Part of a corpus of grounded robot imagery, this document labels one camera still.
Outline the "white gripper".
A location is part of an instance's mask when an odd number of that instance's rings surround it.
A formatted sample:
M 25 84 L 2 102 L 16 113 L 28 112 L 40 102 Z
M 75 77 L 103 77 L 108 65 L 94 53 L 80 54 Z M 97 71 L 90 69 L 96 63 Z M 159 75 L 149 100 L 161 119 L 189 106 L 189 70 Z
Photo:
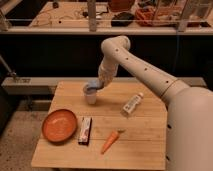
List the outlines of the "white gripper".
M 98 80 L 103 87 L 108 86 L 116 76 L 116 68 L 101 64 L 98 69 Z

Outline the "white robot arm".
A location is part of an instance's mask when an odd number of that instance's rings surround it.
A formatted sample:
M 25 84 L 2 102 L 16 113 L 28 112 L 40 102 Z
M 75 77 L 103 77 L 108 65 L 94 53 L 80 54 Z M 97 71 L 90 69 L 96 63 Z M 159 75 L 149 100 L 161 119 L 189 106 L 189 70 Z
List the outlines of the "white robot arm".
M 129 48 L 126 36 L 102 42 L 101 79 L 108 80 L 120 65 L 165 103 L 166 171 L 213 171 L 213 92 L 189 86 L 137 58 Z

